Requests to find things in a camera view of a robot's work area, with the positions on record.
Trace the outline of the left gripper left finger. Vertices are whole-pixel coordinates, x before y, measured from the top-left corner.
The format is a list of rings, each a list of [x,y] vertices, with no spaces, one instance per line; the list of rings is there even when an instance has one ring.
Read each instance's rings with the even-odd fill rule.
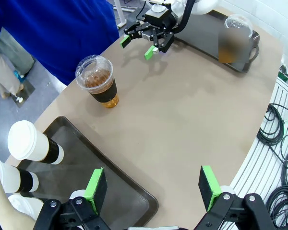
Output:
[[[107,192],[104,168],[94,169],[83,196],[68,202],[48,199],[35,223],[36,230],[109,230],[100,212]]]

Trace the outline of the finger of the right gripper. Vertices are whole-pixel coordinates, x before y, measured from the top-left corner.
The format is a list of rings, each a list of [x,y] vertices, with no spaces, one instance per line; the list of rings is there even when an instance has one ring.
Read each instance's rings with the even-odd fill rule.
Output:
[[[153,45],[144,54],[145,59],[150,59],[153,54],[168,51],[174,42],[174,33],[153,28],[144,32],[144,39],[153,42]]]
[[[125,48],[133,39],[142,38],[142,33],[146,29],[146,23],[140,20],[126,24],[124,29],[124,37],[120,41],[120,46]]]

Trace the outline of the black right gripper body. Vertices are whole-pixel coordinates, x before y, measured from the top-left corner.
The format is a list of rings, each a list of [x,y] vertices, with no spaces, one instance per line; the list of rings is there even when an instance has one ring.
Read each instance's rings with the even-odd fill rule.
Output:
[[[141,13],[142,20],[146,23],[146,29],[142,33],[150,29],[156,28],[160,31],[172,32],[172,28],[176,25],[176,16],[173,14],[171,3],[154,3],[150,9],[145,9]]]

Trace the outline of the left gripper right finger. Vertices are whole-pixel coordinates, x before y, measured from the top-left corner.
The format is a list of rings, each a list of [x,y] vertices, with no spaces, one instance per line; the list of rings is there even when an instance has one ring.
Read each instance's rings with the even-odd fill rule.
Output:
[[[260,195],[251,193],[240,198],[222,192],[211,166],[201,166],[198,186],[206,213],[196,230],[217,230],[226,222],[234,223],[239,230],[275,229]]]

